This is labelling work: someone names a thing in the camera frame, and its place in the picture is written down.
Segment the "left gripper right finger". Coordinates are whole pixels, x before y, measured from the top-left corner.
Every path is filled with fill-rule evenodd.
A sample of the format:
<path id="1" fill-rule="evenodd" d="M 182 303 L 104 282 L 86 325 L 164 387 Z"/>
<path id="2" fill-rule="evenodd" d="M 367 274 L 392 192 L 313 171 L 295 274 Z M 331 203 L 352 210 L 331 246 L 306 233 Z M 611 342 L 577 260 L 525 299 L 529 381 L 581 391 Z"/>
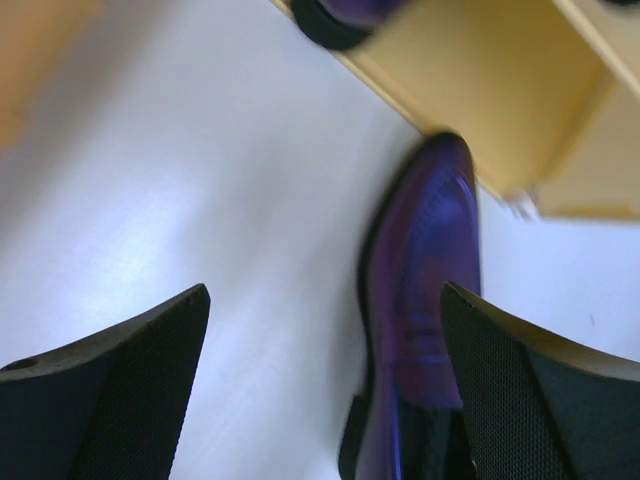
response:
<path id="1" fill-rule="evenodd" d="M 441 313 L 479 478 L 638 478 L 638 362 L 454 283 L 442 290 Z"/>

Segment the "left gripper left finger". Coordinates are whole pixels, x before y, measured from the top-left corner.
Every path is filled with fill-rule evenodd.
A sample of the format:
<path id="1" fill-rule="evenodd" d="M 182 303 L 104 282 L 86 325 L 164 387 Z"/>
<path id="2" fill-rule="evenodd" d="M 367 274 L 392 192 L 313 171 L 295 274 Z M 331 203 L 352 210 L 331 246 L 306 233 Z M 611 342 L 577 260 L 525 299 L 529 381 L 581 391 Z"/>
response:
<path id="1" fill-rule="evenodd" d="M 166 479 L 210 310 L 202 284 L 1 370 L 4 479 Z"/>

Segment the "purple loafer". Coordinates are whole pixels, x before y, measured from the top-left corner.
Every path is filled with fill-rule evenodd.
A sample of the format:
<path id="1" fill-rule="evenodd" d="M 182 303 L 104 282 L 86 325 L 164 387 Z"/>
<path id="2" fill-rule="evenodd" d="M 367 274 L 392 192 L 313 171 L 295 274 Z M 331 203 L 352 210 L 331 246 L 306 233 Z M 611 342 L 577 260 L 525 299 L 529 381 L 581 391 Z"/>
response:
<path id="1" fill-rule="evenodd" d="M 403 0 L 293 0 L 290 9 L 309 40 L 345 52 L 365 42 L 405 4 Z"/>
<path id="2" fill-rule="evenodd" d="M 427 137 L 387 190 L 359 259 L 366 368 L 339 449 L 342 478 L 473 477 L 440 294 L 450 282 L 480 292 L 478 231 L 467 144 L 450 131 Z"/>

